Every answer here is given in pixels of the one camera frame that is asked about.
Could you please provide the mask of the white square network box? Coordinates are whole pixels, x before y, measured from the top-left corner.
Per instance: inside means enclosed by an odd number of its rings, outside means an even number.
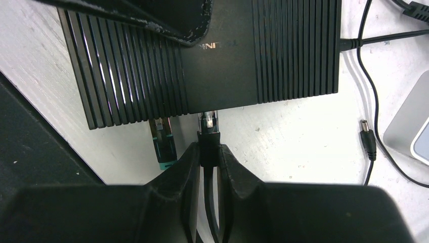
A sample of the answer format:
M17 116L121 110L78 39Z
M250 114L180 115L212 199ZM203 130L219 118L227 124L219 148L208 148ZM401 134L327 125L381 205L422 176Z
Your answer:
M383 141L397 152L428 165L428 71L404 100Z

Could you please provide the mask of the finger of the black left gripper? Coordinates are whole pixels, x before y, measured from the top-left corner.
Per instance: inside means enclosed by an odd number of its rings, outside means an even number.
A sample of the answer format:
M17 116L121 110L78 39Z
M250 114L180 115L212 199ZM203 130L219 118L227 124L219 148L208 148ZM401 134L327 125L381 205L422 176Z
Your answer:
M192 47L207 34L213 1L40 0L40 3L141 27Z

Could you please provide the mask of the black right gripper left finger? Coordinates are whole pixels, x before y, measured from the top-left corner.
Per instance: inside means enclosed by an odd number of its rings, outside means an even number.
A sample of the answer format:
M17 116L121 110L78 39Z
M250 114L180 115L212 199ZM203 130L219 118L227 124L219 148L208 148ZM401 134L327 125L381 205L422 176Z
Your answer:
M18 191L1 213L1 242L195 242L199 146L145 185Z

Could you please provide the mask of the black ribbed network switch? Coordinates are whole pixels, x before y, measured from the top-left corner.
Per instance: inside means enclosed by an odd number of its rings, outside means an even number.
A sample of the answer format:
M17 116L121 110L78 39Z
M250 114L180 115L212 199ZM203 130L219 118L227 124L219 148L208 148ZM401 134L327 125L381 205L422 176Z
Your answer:
M341 1L215 1L193 47L59 10L91 130L338 92Z

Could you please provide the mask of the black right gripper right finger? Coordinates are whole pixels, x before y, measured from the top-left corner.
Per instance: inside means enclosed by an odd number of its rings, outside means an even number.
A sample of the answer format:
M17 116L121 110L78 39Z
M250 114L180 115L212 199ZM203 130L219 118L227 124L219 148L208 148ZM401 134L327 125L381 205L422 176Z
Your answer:
M414 242L380 188L264 182L226 145L219 159L222 242Z

